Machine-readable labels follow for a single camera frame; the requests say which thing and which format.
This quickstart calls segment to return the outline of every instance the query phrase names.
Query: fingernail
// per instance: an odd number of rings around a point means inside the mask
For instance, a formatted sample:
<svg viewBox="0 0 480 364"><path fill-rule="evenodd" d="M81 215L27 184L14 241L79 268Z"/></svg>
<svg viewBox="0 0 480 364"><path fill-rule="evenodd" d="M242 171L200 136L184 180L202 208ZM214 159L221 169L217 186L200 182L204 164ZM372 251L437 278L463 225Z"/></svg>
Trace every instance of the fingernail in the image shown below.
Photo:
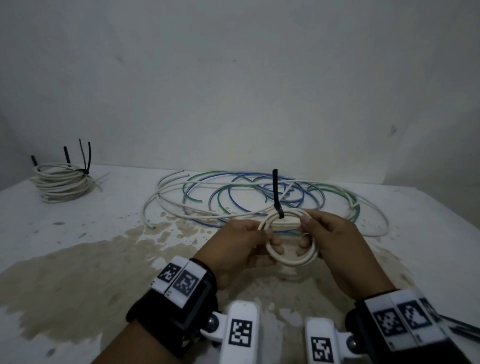
<svg viewBox="0 0 480 364"><path fill-rule="evenodd" d="M307 225L310 221L311 217L309 215L302 215L300 216L300 222L302 225Z"/></svg>

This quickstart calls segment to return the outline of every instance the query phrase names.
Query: left hand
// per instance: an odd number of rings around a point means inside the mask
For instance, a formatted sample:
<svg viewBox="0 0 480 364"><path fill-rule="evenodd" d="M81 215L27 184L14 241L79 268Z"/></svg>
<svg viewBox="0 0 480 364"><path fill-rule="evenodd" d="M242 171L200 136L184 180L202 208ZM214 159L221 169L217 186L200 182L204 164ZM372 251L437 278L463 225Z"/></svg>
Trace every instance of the left hand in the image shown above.
<svg viewBox="0 0 480 364"><path fill-rule="evenodd" d="M216 277L218 289L228 287L233 278L247 267L268 267L276 263L265 249L272 230L257 230L255 220L231 220L216 232L195 254Z"/></svg>

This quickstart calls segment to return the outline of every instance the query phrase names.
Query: black wrist strap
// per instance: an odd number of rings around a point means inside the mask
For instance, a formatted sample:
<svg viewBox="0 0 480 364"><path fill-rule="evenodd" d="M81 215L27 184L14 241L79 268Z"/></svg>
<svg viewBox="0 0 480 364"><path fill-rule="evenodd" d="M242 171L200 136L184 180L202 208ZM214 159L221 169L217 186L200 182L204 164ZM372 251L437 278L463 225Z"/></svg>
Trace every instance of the black wrist strap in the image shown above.
<svg viewBox="0 0 480 364"><path fill-rule="evenodd" d="M157 278L168 275L168 269L171 267L167 265ZM150 289L128 311L127 321L137 320L167 350L176 357L182 358L200 337L200 329L206 326L211 313L218 311L216 279L210 268L204 269L206 270L204 276L196 283L196 287L183 307L179 307L165 296L170 289L165 290L165 294ZM191 281L185 281L185 275L180 270L176 272L175 279L171 280L170 287L194 281L194 278Z"/></svg>
<svg viewBox="0 0 480 364"><path fill-rule="evenodd" d="M375 364L469 363L416 288L355 302L345 326Z"/></svg>

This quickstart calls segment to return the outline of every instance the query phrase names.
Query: dirty tabletop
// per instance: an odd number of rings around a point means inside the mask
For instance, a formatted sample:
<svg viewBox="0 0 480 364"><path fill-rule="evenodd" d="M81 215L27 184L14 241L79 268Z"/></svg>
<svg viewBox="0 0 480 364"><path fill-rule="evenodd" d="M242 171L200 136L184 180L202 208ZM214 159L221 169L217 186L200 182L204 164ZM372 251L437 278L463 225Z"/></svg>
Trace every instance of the dirty tabletop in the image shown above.
<svg viewBox="0 0 480 364"><path fill-rule="evenodd" d="M0 363L90 363L124 327L125 313L175 255L191 257L215 233L166 214L139 211L169 171L92 166L101 189L62 204L44 204L24 181L0 192ZM407 187L342 183L376 203L390 233L367 238L399 287L419 286L441 314L480 326L480 231L426 194ZM359 228L377 219L360 215ZM339 328L353 302L320 260L297 269L245 271L218 293L261 306L259 363L305 361L303 321L326 316ZM474 362L480 345L453 336ZM187 362L216 363L209 345Z"/></svg>

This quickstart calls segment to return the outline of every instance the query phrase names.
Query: forearm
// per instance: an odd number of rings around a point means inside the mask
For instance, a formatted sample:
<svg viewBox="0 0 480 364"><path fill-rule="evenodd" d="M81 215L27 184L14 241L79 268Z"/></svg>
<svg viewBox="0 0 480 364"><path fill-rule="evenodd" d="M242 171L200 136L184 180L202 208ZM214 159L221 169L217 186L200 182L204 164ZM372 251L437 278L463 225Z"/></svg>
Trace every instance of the forearm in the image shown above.
<svg viewBox="0 0 480 364"><path fill-rule="evenodd" d="M180 360L134 320L92 362L92 364L107 363L178 364Z"/></svg>

